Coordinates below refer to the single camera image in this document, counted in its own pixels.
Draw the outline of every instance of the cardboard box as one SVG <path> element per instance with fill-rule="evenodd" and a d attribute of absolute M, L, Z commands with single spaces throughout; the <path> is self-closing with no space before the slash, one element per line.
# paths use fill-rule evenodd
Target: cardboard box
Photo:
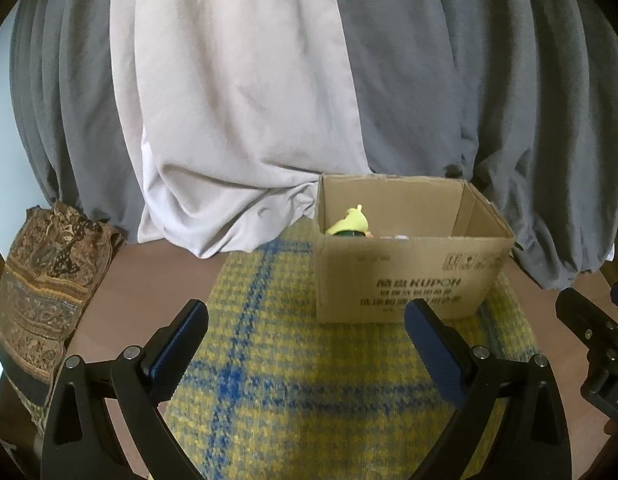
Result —
<path fill-rule="evenodd" d="M 327 235 L 357 204 L 374 238 Z M 475 187 L 447 178 L 325 175 L 313 229 L 320 323 L 402 322 L 413 298 L 442 319 L 470 316 L 514 243 Z M 409 239 L 380 238 L 396 235 Z"/>

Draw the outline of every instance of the metal screw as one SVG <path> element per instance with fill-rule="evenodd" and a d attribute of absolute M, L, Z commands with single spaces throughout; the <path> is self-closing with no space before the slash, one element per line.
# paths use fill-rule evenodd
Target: metal screw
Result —
<path fill-rule="evenodd" d="M 549 366 L 549 360 L 542 354 L 534 355 L 534 361 L 540 368 Z"/>
<path fill-rule="evenodd" d="M 140 347 L 129 346 L 124 349 L 124 353 L 122 355 L 125 359 L 129 359 L 129 361 L 131 359 L 135 359 L 136 357 L 138 357 L 138 355 L 140 355 Z"/>
<path fill-rule="evenodd" d="M 473 347 L 473 355 L 478 359 L 486 359 L 491 355 L 491 352 L 486 346 L 478 345 Z"/>
<path fill-rule="evenodd" d="M 80 364 L 80 358 L 77 355 L 72 355 L 64 362 L 64 365 L 67 368 L 75 368 L 79 364 Z"/>

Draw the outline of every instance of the patterned cloth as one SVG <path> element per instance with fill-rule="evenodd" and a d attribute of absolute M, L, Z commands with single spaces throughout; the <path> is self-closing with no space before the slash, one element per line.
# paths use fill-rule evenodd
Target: patterned cloth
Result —
<path fill-rule="evenodd" d="M 209 332 L 165 414 L 209 480 L 405 479 L 452 414 L 401 324 L 316 323 L 310 233 L 299 221 L 232 253 L 218 277 Z M 504 276 L 476 316 L 449 325 L 499 356 L 537 352 Z"/>
<path fill-rule="evenodd" d="M 0 361 L 33 421 L 44 430 L 56 372 L 121 232 L 73 207 L 26 212 L 0 280 Z"/>

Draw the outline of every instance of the plaid rug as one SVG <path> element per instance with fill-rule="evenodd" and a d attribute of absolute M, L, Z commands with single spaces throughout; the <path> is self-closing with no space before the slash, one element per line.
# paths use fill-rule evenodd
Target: plaid rug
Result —
<path fill-rule="evenodd" d="M 165 421 L 200 472 L 219 479 L 406 479 L 453 413 L 400 324 L 318 325 L 311 227 L 232 253 L 209 332 Z M 469 345 L 524 360 L 532 330 L 504 276 L 476 316 L 449 322 Z M 492 416 L 465 475 L 479 471 Z"/>

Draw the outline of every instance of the brown patterned scarf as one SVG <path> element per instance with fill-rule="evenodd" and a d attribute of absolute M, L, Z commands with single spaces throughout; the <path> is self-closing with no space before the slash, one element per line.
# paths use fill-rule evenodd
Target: brown patterned scarf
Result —
<path fill-rule="evenodd" d="M 71 206 L 35 207 L 16 236 L 0 282 L 0 361 L 43 430 L 66 345 L 122 233 Z"/>

